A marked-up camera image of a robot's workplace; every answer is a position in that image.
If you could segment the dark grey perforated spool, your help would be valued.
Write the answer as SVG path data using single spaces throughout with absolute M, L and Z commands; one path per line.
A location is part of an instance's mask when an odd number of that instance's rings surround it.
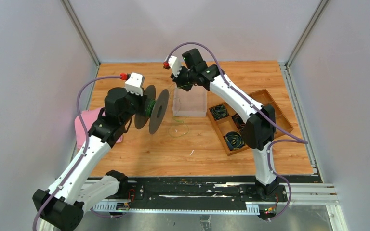
M 149 133 L 155 134 L 164 119 L 168 101 L 169 91 L 167 89 L 164 89 L 156 98 L 156 87 L 149 85 L 144 91 L 139 111 L 135 114 L 135 128 L 142 129 L 149 122 Z

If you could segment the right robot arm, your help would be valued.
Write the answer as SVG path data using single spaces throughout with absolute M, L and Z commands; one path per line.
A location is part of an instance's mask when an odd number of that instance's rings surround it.
M 198 49 L 188 50 L 182 58 L 185 64 L 170 53 L 163 67 L 171 70 L 171 79 L 177 87 L 184 86 L 186 91 L 190 91 L 193 86 L 203 86 L 239 115 L 245 124 L 241 131 L 242 140 L 251 148 L 255 161 L 256 194 L 261 200 L 271 199 L 278 186 L 270 146 L 276 132 L 273 106 L 264 106 L 242 91 L 224 73 L 218 61 L 208 66 Z

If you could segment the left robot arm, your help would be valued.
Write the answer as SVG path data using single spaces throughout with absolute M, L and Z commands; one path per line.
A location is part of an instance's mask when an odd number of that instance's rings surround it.
M 106 173 L 97 183 L 84 188 L 84 183 L 98 162 L 128 132 L 131 124 L 137 129 L 149 125 L 154 134 L 166 112 L 169 91 L 156 97 L 150 85 L 136 93 L 125 87 L 108 91 L 105 105 L 90 128 L 85 128 L 85 141 L 60 177 L 46 190 L 38 189 L 32 199 L 37 210 L 35 219 L 42 219 L 62 231 L 72 231 L 84 214 L 103 199 L 122 199 L 128 194 L 127 176 L 115 170 Z

